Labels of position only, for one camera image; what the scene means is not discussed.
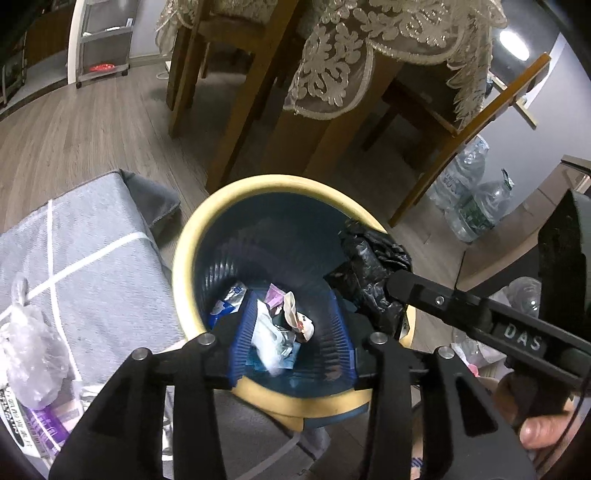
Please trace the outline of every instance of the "blue mesh basket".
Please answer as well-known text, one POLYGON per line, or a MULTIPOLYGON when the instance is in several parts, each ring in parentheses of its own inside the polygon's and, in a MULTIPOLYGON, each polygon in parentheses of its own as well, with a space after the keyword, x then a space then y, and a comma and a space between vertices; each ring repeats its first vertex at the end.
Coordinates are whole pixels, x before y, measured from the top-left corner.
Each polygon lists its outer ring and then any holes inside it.
POLYGON ((247 367, 246 376, 263 387, 309 398, 353 386, 353 349, 334 294, 323 279, 346 261, 338 236, 346 219, 311 197, 262 193, 224 211, 199 245, 193 285, 201 318, 241 280, 261 299, 270 283, 292 291, 298 311, 314 323, 314 336, 302 344, 293 370, 272 377, 247 367))

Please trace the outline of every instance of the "white stripe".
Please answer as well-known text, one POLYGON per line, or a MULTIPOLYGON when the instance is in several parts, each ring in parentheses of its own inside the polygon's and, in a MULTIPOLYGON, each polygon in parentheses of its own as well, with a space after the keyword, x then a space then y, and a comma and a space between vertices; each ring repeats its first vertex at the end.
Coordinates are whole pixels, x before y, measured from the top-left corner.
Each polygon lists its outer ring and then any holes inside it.
MULTIPOLYGON (((49 272, 49 278, 51 278, 53 276, 53 201, 51 199, 49 202, 47 202, 47 270, 49 272)), ((60 308, 57 304, 55 283, 49 286, 49 293, 51 297, 51 312, 53 313, 53 321, 56 324, 57 333, 60 334, 61 339, 66 344, 66 348, 68 349, 68 357, 70 358, 70 366, 74 372, 74 379, 82 380, 80 371, 78 370, 76 362, 74 361, 74 355, 72 354, 72 349, 68 343, 64 326, 61 324, 60 308)))
MULTIPOLYGON (((84 257, 81 260, 78 260, 77 262, 73 263, 72 265, 64 268, 63 270, 59 271, 58 273, 56 273, 52 277, 45 280, 45 282, 40 283, 38 286, 36 286, 35 288, 33 288, 32 290, 29 291, 29 293, 27 295, 27 300, 34 299, 37 295, 39 295, 40 293, 43 293, 44 291, 46 291, 52 285, 55 285, 60 280, 63 280, 64 278, 66 278, 69 275, 72 275, 74 272, 80 270, 81 268, 83 268, 87 265, 90 265, 93 262, 96 262, 97 260, 103 258, 105 255, 110 254, 113 250, 115 250, 119 247, 122 247, 123 245, 126 245, 126 244, 132 242, 133 240, 138 240, 138 239, 144 239, 144 240, 148 240, 150 242, 152 241, 148 237, 148 235, 146 235, 143 232, 134 232, 134 233, 130 233, 129 235, 125 235, 124 237, 119 238, 119 240, 115 240, 114 242, 110 243, 106 247, 101 248, 100 250, 98 250, 98 252, 95 252, 92 255, 89 255, 88 257, 84 257)), ((4 310, 0 314, 0 320, 4 319, 8 315, 10 315, 11 310, 12 310, 12 306, 9 306, 6 310, 4 310)))
POLYGON ((267 470, 273 463, 283 457, 286 453, 289 453, 293 447, 297 445, 300 441, 300 432, 294 432, 294 436, 291 438, 289 442, 287 442, 283 447, 277 450, 273 455, 264 459, 258 465, 252 467, 248 472, 243 473, 241 476, 236 478, 236 480, 251 480, 255 478, 259 473, 267 470))
POLYGON ((57 449, 58 452, 61 452, 60 446, 56 443, 56 441, 53 439, 53 437, 49 434, 49 432, 47 431, 47 429, 44 427, 43 422, 41 420, 39 420, 39 417, 37 417, 37 414, 35 413, 35 410, 31 410, 29 408, 29 411, 33 415, 33 418, 35 418, 35 420, 37 421, 37 424, 39 425, 39 427, 41 428, 41 430, 43 430, 43 433, 45 433, 45 435, 48 438, 48 440, 53 444, 53 446, 57 449))

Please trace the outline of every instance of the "metal screw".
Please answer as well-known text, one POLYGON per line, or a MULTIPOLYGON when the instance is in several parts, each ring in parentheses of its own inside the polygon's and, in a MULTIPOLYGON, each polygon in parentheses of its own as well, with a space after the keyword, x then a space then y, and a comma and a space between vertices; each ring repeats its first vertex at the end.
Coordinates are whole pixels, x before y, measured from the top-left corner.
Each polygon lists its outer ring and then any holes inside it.
POLYGON ((201 343, 201 345, 211 345, 216 341, 216 337, 212 333, 205 332, 197 337, 197 341, 201 343))
POLYGON ((133 358, 134 360, 144 360, 149 353, 150 350, 148 350, 144 346, 141 346, 139 348, 136 348, 133 352, 131 352, 131 358, 133 358))
POLYGON ((388 341, 388 335, 382 332, 374 332, 369 335, 369 339, 376 345, 383 345, 388 341))
POLYGON ((456 354, 453 349, 448 346, 440 347, 439 350, 437 350, 437 353, 439 353, 440 357, 445 358, 446 360, 453 358, 456 354))

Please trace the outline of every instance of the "purple packaging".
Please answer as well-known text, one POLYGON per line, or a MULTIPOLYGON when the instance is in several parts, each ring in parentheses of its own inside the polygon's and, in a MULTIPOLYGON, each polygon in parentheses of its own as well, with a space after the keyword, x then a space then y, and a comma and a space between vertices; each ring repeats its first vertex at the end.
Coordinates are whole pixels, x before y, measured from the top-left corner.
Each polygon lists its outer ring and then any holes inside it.
POLYGON ((269 309, 272 310, 283 304, 283 297, 285 297, 285 292, 279 287, 271 284, 269 285, 269 290, 267 290, 267 295, 265 295, 264 302, 269 306, 269 309))
POLYGON ((51 410, 51 406, 42 410, 22 408, 31 428, 35 431, 48 455, 54 459, 68 438, 68 431, 51 410))

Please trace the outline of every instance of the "wooden chair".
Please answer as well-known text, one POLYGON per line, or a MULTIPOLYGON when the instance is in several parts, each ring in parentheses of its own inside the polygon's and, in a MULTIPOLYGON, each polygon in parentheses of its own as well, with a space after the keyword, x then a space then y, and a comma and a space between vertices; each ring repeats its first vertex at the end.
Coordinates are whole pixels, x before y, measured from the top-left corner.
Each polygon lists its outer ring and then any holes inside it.
POLYGON ((264 108, 275 77, 283 75, 285 59, 291 59, 298 48, 297 58, 301 56, 304 40, 297 40, 295 30, 305 7, 302 0, 281 0, 269 23, 260 25, 240 18, 213 15, 210 13, 211 1, 200 0, 193 29, 181 28, 177 34, 167 91, 167 105, 173 110, 168 132, 175 137, 181 116, 193 99, 207 45, 226 43, 254 54, 216 158, 209 167, 206 188, 210 193, 226 183, 252 122, 264 108))
POLYGON ((419 102, 420 97, 409 95, 407 90, 398 88, 398 84, 394 82, 391 84, 383 98, 390 100, 392 106, 375 130, 369 134, 365 147, 369 148, 394 117, 401 113, 412 124, 423 126, 430 136, 422 143, 416 157, 428 157, 433 144, 439 148, 439 153, 394 212, 388 222, 390 226, 394 226, 408 209, 418 203, 453 157, 464 149, 472 138, 547 75, 549 65, 550 56, 543 53, 460 131, 430 108, 426 108, 424 101, 419 102))

